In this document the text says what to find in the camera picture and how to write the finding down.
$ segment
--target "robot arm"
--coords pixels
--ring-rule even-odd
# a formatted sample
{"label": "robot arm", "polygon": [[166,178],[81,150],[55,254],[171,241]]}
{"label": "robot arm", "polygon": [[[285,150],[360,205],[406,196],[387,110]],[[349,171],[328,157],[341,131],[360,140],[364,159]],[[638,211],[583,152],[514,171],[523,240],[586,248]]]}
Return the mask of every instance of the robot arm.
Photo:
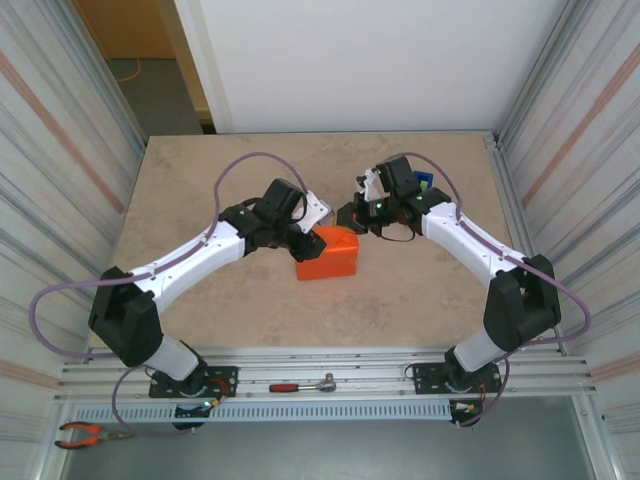
{"label": "robot arm", "polygon": [[[375,175],[388,196],[375,190]],[[483,328],[445,354],[445,371],[453,387],[462,390],[473,384],[487,364],[560,322],[556,289],[504,257],[521,260],[553,277],[551,263],[542,255],[526,258],[462,215],[460,220],[503,253],[498,255],[482,245],[462,228],[456,204],[448,195],[437,188],[422,191],[406,157],[379,164],[357,181],[360,188],[353,202],[338,211],[339,225],[380,236],[387,225],[405,224],[453,254],[487,290]]]}
{"label": "robot arm", "polygon": [[[304,207],[294,213],[300,200]],[[224,210],[208,239],[206,229],[145,266],[127,273],[113,267],[103,274],[103,279],[151,274],[144,280],[100,287],[96,292],[89,326],[125,365],[152,367],[178,382],[181,392],[197,392],[206,364],[190,347],[162,333],[159,315],[204,277],[260,247],[286,248],[299,262],[322,253],[325,243],[311,228],[332,212],[312,192],[305,196],[294,185],[277,179],[253,208],[248,203]],[[199,244],[202,246],[193,255],[156,274],[156,269]]]}

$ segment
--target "orange object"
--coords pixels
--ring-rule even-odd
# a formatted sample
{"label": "orange object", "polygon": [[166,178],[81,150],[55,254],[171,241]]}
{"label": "orange object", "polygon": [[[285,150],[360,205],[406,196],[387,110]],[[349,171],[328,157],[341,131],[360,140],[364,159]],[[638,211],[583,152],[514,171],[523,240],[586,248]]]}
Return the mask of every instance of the orange object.
{"label": "orange object", "polygon": [[355,275],[358,236],[343,227],[315,227],[313,231],[322,237],[327,246],[318,258],[296,262],[298,280]]}

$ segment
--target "metal wall panel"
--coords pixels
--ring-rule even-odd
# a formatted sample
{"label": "metal wall panel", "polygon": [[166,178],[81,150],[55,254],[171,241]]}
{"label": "metal wall panel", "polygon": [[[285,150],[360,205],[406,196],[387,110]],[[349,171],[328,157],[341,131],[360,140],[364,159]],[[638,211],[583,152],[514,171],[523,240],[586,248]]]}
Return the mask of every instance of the metal wall panel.
{"label": "metal wall panel", "polygon": [[[63,358],[31,334],[46,285],[111,260],[145,148],[113,78],[64,1],[0,3],[0,471],[27,478]],[[92,292],[38,310],[63,348],[86,344]]]}
{"label": "metal wall panel", "polygon": [[[640,473],[640,2],[582,2],[528,108],[501,132],[533,244],[587,302],[570,345]],[[565,331],[582,322],[562,299]]]}

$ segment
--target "pliers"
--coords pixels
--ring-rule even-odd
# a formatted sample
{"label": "pliers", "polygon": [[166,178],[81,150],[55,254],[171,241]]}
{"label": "pliers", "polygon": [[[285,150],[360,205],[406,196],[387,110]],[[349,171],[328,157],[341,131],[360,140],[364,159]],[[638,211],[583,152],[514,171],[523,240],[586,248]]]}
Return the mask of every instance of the pliers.
{"label": "pliers", "polygon": [[75,428],[87,431],[89,436],[79,442],[61,442],[60,440],[57,440],[55,442],[55,446],[64,450],[79,450],[81,448],[99,445],[106,440],[121,440],[123,438],[130,438],[133,436],[131,433],[107,430],[101,425],[94,425],[86,422],[65,423],[59,428],[59,430],[72,430]]}

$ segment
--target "white wall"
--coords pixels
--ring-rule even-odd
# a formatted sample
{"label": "white wall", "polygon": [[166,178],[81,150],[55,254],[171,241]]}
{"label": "white wall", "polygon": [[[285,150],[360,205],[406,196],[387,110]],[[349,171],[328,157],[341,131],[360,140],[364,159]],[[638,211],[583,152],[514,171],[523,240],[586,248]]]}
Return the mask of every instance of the white wall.
{"label": "white wall", "polygon": [[565,0],[176,0],[219,132],[493,129]]}

